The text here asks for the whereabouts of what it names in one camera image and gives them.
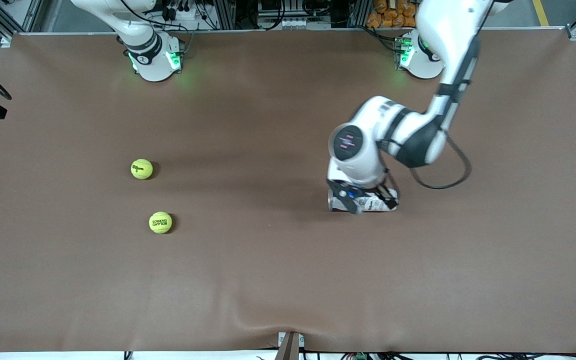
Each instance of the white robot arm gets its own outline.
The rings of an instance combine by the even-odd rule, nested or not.
[[[487,15],[500,11],[507,2],[421,2],[416,15],[419,36],[445,63],[439,87],[424,113],[375,96],[349,122],[334,129],[328,144],[327,183],[349,212],[361,212],[355,199],[367,193],[375,194],[390,209],[397,207],[397,193],[386,185],[389,173],[380,151],[410,169],[432,164],[439,157],[478,59],[478,30]]]
[[[180,50],[179,39],[164,31],[155,31],[151,23],[133,14],[151,10],[156,0],[71,0],[71,2],[98,17],[117,32],[128,48],[133,68],[145,80],[160,82],[181,70],[183,51]]]

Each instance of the brown table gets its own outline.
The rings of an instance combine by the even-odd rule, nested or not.
[[[393,213],[327,208],[330,132],[437,86],[362,32],[199,34],[148,83],[112,36],[16,36],[0,120],[0,351],[576,352],[576,42],[485,30],[466,183],[389,161]],[[158,163],[151,180],[130,163]],[[427,182],[462,168],[446,150]],[[148,217],[175,228],[153,234]]]

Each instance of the yellow-green tennis ball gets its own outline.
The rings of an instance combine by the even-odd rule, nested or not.
[[[172,227],[172,218],[166,212],[158,211],[152,214],[148,225],[150,225],[150,230],[157,234],[163,234]]]
[[[148,179],[153,175],[153,164],[146,159],[137,159],[132,162],[130,172],[137,179]]]

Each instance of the silver can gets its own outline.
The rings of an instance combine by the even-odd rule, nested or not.
[[[390,191],[390,193],[395,198],[397,198],[397,191],[393,189],[388,189],[388,191]],[[359,207],[364,210],[364,212],[392,212],[393,210],[397,210],[397,207],[390,209],[388,205],[386,205],[386,203],[375,194],[357,198],[356,202],[359,204]],[[328,209],[331,212],[348,211],[341,200],[333,196],[332,190],[328,191]]]

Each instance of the can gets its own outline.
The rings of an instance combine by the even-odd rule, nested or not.
[[[393,189],[388,189],[388,191],[396,198],[397,191]],[[396,210],[397,207],[393,209],[389,208],[384,201],[382,201],[379,196],[371,194],[370,196],[362,196],[356,199],[359,207],[364,210],[364,212],[392,212]],[[334,197],[332,190],[328,191],[328,209],[331,212],[347,212],[345,205],[338,198]]]

